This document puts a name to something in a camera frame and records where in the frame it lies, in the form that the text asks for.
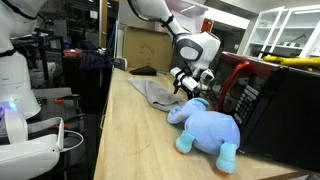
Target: black microwave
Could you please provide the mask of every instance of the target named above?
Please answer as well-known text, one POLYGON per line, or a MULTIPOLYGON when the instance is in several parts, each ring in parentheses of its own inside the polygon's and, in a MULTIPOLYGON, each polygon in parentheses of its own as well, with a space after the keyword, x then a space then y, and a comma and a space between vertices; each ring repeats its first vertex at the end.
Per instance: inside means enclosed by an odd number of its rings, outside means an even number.
POLYGON ((240 152, 320 171, 320 74, 223 52, 210 100, 233 116, 240 152))

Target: blue stuffed elephant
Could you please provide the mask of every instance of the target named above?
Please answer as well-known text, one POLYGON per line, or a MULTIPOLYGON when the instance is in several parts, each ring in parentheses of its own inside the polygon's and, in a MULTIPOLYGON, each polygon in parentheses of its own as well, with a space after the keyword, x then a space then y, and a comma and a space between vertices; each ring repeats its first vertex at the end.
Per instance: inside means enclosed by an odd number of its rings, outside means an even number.
POLYGON ((236 150, 240 132, 234 119, 215 111, 206 111, 209 103, 193 98, 183 106, 176 106, 168 114, 170 124, 184 123, 184 131, 176 140, 181 153, 190 152, 192 146, 209 154, 219 155, 216 166, 227 174, 236 171, 236 150))

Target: wooden countertop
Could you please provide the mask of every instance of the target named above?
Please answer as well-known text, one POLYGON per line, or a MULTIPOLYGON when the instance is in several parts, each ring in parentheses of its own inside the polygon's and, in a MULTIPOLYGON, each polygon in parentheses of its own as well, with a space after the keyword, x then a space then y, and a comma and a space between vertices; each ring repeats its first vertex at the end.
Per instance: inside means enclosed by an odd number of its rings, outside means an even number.
MULTIPOLYGON (((206 180, 261 179, 294 172, 271 160, 237 155, 237 172, 222 176, 215 170, 216 156, 193 148, 186 155, 175 149, 181 127, 167 123, 167 113, 152 108, 128 79, 150 78, 173 92, 173 77, 132 76, 114 70, 107 113, 96 164, 95 180, 206 180)), ((183 92, 177 96, 186 100, 183 92)))

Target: towel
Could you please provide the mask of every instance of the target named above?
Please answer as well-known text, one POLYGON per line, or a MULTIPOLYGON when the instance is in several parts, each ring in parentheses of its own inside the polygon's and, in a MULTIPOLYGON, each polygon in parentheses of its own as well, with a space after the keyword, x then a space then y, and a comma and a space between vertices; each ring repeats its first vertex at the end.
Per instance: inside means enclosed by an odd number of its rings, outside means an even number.
POLYGON ((148 100, 150 105, 161 111, 169 112, 173 107, 183 104, 182 99, 169 93, 161 84, 148 80, 133 80, 129 82, 148 100))

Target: ceiling light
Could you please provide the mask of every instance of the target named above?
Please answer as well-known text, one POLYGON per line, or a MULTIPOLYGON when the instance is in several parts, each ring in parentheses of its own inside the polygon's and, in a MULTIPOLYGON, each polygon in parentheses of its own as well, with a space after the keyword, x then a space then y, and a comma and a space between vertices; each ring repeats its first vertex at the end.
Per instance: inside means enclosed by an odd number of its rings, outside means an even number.
POLYGON ((295 14, 309 14, 309 13, 318 13, 320 12, 320 9, 315 10, 307 10, 307 11, 296 11, 295 14))
POLYGON ((187 11, 187 10, 189 10, 189 9, 192 9, 192 8, 194 8, 195 7, 195 5, 193 5, 193 6, 190 6, 190 7, 188 7, 188 8, 186 8, 186 9, 183 9, 182 11, 180 11, 180 12, 185 12, 185 11, 187 11))

